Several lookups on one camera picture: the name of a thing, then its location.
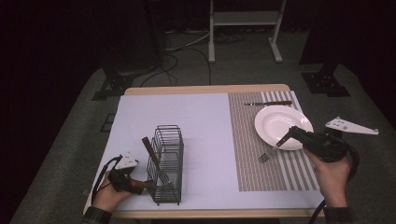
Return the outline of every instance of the white plate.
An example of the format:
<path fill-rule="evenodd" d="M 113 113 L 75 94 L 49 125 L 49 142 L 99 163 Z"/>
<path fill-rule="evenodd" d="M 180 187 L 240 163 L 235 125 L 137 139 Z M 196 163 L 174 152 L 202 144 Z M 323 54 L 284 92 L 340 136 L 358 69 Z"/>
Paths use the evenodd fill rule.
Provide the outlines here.
<path fill-rule="evenodd" d="M 254 119 L 257 134 L 271 146 L 274 146 L 292 126 L 313 132 L 309 119 L 300 111 L 285 105 L 270 105 L 262 109 Z M 299 141 L 290 138 L 280 149 L 296 150 L 303 147 Z"/>

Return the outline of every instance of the human hand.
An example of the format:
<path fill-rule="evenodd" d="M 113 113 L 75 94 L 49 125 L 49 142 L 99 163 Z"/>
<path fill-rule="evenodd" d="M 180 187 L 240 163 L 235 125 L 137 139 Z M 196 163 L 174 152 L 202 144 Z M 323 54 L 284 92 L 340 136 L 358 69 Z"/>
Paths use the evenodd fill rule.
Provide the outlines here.
<path fill-rule="evenodd" d="M 315 164 L 315 172 L 328 207 L 347 207 L 346 186 L 350 170 L 347 157 L 340 161 L 324 162 L 307 149 L 305 155 Z"/>
<path fill-rule="evenodd" d="M 92 206 L 112 213 L 119 203 L 131 197 L 132 193 L 125 190 L 116 191 L 107 178 L 109 173 L 109 171 L 105 173 L 104 181 L 96 193 Z"/>

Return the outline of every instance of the black wire dish rack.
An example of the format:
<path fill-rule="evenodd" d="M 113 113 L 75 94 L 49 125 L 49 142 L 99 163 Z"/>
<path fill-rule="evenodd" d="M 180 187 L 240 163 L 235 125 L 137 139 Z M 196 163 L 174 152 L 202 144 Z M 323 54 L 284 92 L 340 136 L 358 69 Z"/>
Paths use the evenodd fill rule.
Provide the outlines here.
<path fill-rule="evenodd" d="M 184 144 L 181 130 L 177 125 L 159 125 L 151 141 L 152 149 L 158 159 L 158 165 L 148 158 L 148 181 L 155 183 L 149 189 L 152 200 L 160 203 L 181 202 L 181 182 L 183 171 Z"/>

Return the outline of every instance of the wooden table edge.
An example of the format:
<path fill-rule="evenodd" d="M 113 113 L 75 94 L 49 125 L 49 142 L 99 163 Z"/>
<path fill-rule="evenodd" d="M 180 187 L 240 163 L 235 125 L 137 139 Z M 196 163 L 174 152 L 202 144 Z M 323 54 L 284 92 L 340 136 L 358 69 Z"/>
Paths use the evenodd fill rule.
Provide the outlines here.
<path fill-rule="evenodd" d="M 214 209 L 214 210 L 157 210 L 117 211 L 113 217 L 136 219 L 189 219 L 189 218 L 280 218 L 311 217 L 315 209 Z"/>
<path fill-rule="evenodd" d="M 290 91 L 286 84 L 218 85 L 129 88 L 124 95 L 195 94 L 221 92 Z"/>

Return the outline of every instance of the gray carpet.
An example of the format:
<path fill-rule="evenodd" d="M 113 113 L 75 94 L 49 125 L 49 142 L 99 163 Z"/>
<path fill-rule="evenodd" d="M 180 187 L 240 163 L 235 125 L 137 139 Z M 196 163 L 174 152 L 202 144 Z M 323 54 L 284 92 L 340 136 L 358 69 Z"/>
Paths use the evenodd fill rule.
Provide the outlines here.
<path fill-rule="evenodd" d="M 311 94 L 301 76 L 302 72 L 318 71 L 320 64 L 299 65 L 307 33 L 281 33 L 278 39 L 283 63 L 275 63 L 267 42 L 268 34 L 246 35 L 231 45 L 216 45 L 216 63 L 211 64 L 211 84 L 285 83 L 297 94 L 304 113 L 315 131 L 341 117 L 360 125 L 377 128 L 380 135 L 345 133 L 345 140 L 361 155 L 357 176 L 348 186 L 348 197 L 360 223 L 394 223 L 393 206 L 396 189 L 396 135 L 394 129 L 364 92 L 358 78 L 339 65 L 335 77 L 351 97 L 330 98 Z M 196 36 L 171 35 L 172 47 L 188 43 Z M 206 45 L 194 46 L 207 55 Z M 177 67 L 170 71 L 178 86 L 209 85 L 204 57 L 193 50 L 173 54 Z M 173 64 L 173 58 L 164 67 Z M 139 77 L 138 87 L 150 75 Z M 108 133 L 100 132 L 109 113 L 117 112 L 119 97 L 92 101 L 99 91 L 105 74 L 101 69 L 92 74 L 81 91 L 73 109 L 55 139 L 18 211 L 11 223 L 78 223 L 88 197 Z M 171 85 L 176 80 L 170 77 Z M 169 86 L 166 74 L 158 75 L 145 86 Z M 281 218 L 281 223 L 307 223 L 308 217 Z M 111 223 L 134 223 L 133 220 L 113 219 Z M 316 223 L 324 223 L 319 218 Z"/>

